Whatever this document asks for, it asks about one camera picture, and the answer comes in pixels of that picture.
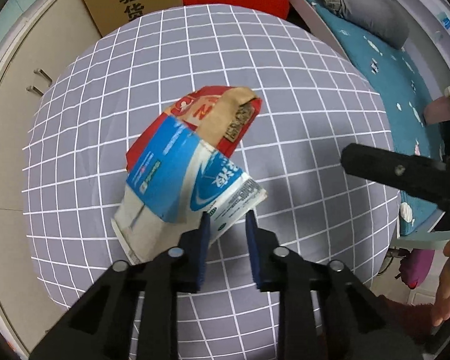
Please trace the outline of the person right hand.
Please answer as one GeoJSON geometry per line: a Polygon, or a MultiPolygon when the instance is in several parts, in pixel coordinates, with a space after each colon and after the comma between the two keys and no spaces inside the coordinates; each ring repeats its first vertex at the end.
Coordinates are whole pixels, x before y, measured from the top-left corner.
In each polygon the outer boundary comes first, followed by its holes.
{"type": "Polygon", "coordinates": [[[443,253],[448,259],[442,268],[435,302],[431,308],[433,327],[440,326],[450,318],[450,240],[445,245],[443,253]]]}

